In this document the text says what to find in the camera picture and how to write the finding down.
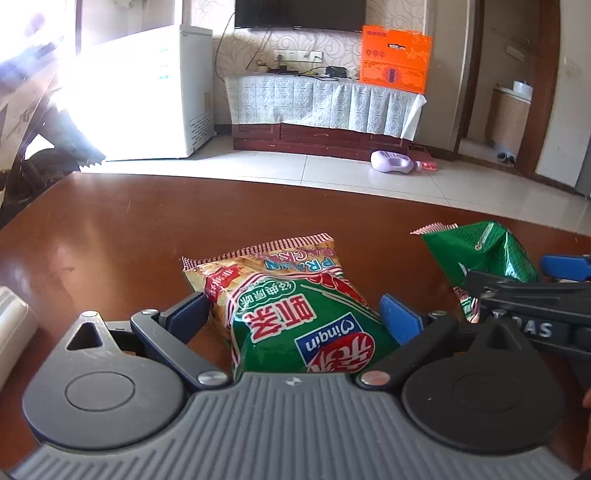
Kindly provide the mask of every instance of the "snack bag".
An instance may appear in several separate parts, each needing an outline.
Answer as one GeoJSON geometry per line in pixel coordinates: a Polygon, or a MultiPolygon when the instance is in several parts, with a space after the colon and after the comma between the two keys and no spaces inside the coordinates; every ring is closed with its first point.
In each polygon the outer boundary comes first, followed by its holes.
{"type": "Polygon", "coordinates": [[[325,233],[183,262],[212,302],[209,321],[230,341],[236,375],[353,373],[398,347],[343,277],[325,233]]]}
{"type": "Polygon", "coordinates": [[[524,248],[498,222],[458,227],[432,223],[411,235],[421,235],[460,299],[466,320],[477,323],[480,305],[462,287],[469,270],[479,270],[517,280],[539,281],[538,272],[524,248]]]}

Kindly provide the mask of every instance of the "blue logo label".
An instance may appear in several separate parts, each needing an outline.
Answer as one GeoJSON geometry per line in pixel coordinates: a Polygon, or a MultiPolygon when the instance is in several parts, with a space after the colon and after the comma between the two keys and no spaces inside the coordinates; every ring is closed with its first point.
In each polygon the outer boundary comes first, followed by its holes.
{"type": "Polygon", "coordinates": [[[294,340],[300,351],[300,355],[306,365],[314,359],[321,347],[329,345],[335,340],[349,333],[363,332],[357,320],[351,313],[343,315],[334,322],[317,328],[313,332],[306,333],[294,340]]]}

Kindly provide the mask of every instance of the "white lace tablecloth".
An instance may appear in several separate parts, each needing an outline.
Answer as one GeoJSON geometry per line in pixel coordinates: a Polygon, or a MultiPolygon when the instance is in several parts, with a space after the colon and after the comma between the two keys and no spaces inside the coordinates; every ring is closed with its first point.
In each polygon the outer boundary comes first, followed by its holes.
{"type": "Polygon", "coordinates": [[[233,124],[343,128],[413,140],[423,95],[339,79],[253,74],[226,78],[233,124]]]}

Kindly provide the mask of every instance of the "orange box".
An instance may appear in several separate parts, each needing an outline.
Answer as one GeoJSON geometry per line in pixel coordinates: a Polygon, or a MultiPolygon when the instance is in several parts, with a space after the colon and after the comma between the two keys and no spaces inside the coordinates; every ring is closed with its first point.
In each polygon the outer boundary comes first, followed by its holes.
{"type": "Polygon", "coordinates": [[[360,81],[425,93],[431,44],[431,37],[420,32],[364,25],[360,81]]]}

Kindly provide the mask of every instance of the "freezer vent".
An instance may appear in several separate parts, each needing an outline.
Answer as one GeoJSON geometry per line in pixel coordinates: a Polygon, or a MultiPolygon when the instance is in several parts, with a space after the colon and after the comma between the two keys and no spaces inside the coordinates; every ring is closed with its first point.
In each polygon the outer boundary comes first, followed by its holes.
{"type": "Polygon", "coordinates": [[[212,115],[203,113],[189,121],[191,142],[193,146],[203,143],[203,139],[211,137],[212,115]]]}

